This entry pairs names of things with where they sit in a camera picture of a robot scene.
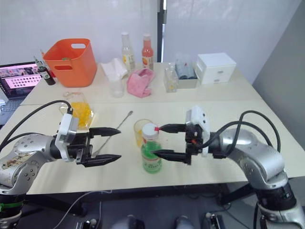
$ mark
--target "white tissue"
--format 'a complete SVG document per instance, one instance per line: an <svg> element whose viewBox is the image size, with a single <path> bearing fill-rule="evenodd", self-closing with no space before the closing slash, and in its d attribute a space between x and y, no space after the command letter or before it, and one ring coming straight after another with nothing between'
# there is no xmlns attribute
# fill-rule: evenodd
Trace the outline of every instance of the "white tissue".
<svg viewBox="0 0 305 229"><path fill-rule="evenodd" d="M109 63L101 63L104 73L109 81L117 81L127 74L125 64L118 58L114 58Z"/></svg>

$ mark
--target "laptop screen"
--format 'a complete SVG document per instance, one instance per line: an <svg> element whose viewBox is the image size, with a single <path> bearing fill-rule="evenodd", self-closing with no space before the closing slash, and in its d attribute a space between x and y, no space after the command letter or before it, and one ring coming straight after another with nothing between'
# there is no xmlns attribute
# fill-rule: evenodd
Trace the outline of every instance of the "laptop screen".
<svg viewBox="0 0 305 229"><path fill-rule="evenodd" d="M8 99L25 98L40 79L35 62L0 65L0 87Z"/></svg>

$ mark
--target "orange basket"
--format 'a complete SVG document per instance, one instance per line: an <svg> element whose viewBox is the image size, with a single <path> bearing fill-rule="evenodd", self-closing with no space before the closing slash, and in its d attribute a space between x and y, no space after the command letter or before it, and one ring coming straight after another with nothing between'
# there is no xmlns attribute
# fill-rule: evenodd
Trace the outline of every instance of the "orange basket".
<svg viewBox="0 0 305 229"><path fill-rule="evenodd" d="M65 87L90 85L97 70L89 39L63 39L48 50L43 59Z"/></svg>

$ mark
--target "pink towel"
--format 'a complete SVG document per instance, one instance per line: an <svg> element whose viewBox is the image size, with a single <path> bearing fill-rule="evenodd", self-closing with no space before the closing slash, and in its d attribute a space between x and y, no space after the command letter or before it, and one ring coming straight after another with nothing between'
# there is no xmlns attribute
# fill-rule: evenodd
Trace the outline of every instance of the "pink towel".
<svg viewBox="0 0 305 229"><path fill-rule="evenodd" d="M153 80L154 73L148 68L136 70L127 80L127 91L139 98L147 97L151 94L150 88L147 88Z"/></svg>

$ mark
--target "white drawer box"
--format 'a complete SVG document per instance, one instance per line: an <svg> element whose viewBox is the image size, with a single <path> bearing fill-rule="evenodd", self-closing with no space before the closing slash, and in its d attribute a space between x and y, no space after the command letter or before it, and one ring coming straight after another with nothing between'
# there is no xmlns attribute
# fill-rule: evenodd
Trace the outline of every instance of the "white drawer box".
<svg viewBox="0 0 305 229"><path fill-rule="evenodd" d="M199 54L195 73L201 84L228 82L236 62L226 53Z"/></svg>

